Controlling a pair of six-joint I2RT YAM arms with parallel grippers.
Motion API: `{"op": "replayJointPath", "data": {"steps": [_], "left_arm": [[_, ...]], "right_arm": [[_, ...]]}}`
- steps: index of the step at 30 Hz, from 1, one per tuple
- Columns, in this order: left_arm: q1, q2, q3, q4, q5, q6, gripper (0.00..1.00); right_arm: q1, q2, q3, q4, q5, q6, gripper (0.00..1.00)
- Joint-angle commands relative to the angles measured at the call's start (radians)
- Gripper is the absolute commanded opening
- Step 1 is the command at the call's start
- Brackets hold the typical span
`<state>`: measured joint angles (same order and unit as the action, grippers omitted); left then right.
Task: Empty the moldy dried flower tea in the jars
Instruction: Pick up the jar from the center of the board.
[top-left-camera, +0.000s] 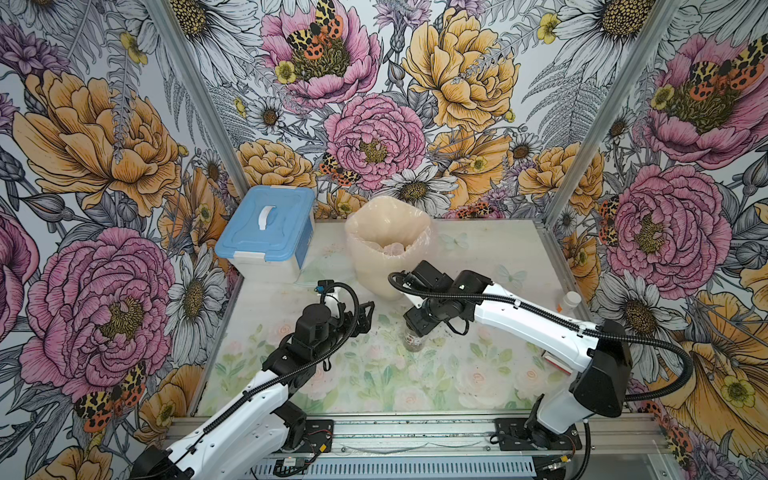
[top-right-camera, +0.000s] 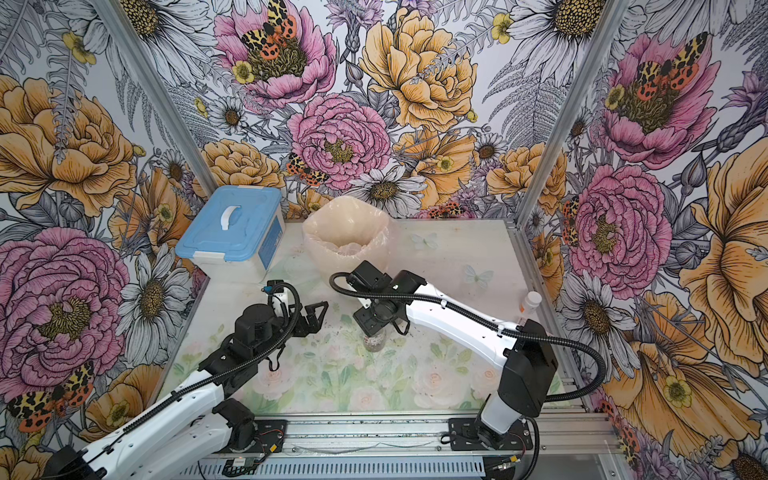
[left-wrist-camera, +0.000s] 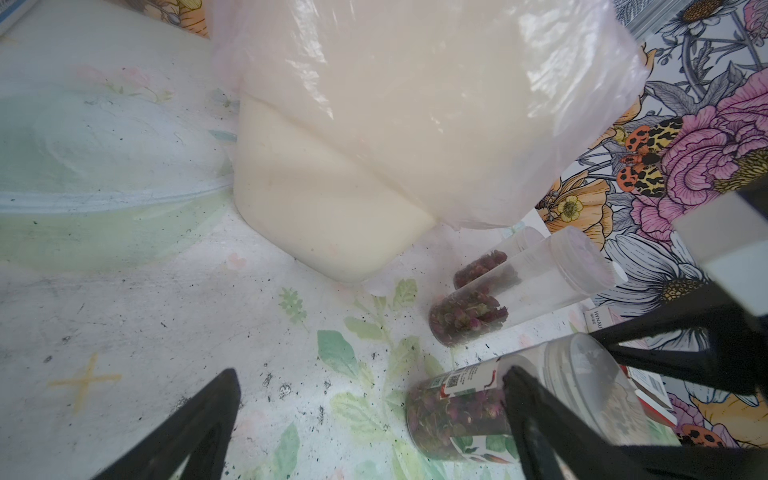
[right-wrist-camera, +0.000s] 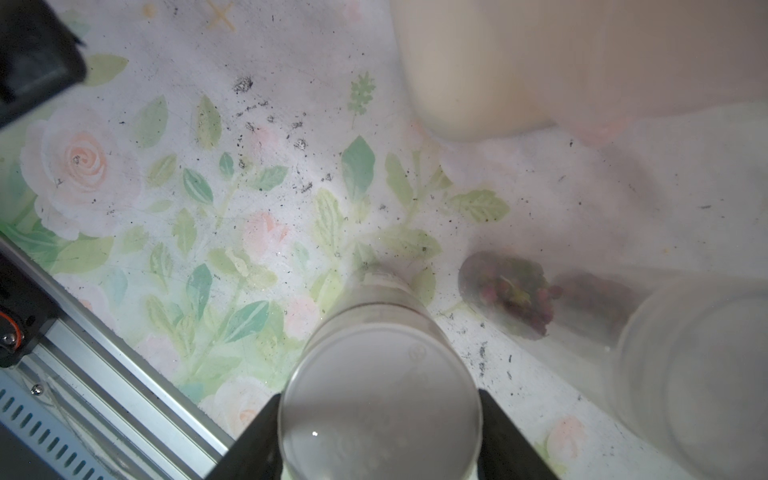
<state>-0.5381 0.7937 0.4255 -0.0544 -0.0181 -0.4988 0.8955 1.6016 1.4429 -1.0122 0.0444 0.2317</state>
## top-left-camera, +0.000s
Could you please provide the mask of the clear jar with rose tea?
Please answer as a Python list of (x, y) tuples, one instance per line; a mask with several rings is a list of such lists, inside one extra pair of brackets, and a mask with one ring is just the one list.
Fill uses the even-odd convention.
[(401, 337), (404, 348), (407, 351), (419, 352), (425, 347), (426, 338), (418, 335), (408, 327), (402, 330)]

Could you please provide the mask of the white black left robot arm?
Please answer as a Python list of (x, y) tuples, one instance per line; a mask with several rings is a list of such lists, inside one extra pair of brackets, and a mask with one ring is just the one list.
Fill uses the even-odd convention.
[(348, 310), (332, 296), (305, 307), (242, 393), (193, 432), (166, 449), (147, 448), (131, 479), (239, 479), (265, 456), (299, 448), (306, 413), (290, 401), (315, 375), (330, 368), (344, 343), (370, 331), (374, 302)]

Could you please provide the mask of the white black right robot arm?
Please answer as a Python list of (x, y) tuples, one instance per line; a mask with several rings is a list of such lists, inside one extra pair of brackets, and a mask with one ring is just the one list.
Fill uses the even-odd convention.
[(604, 332), (528, 302), (490, 278), (470, 270), (456, 278), (423, 262), (411, 272), (394, 272), (388, 281), (412, 303), (404, 318), (417, 336), (460, 318), (513, 334), (564, 361), (571, 380), (540, 396), (520, 435), (539, 445), (565, 434), (593, 416), (621, 415), (630, 375), (630, 352), (621, 327)]

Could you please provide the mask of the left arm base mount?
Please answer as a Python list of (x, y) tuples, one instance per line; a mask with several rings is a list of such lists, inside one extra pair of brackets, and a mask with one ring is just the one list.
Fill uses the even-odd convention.
[(335, 422), (331, 419), (309, 419), (302, 427), (289, 431), (279, 454), (323, 454), (331, 451)]

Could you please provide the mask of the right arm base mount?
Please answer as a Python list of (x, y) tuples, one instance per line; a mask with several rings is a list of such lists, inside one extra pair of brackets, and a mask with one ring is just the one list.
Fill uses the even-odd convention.
[(582, 449), (578, 430), (570, 426), (563, 434), (554, 434), (549, 430), (534, 426), (526, 427), (523, 417), (501, 417), (494, 420), (494, 433), (489, 441), (501, 451), (570, 451)]

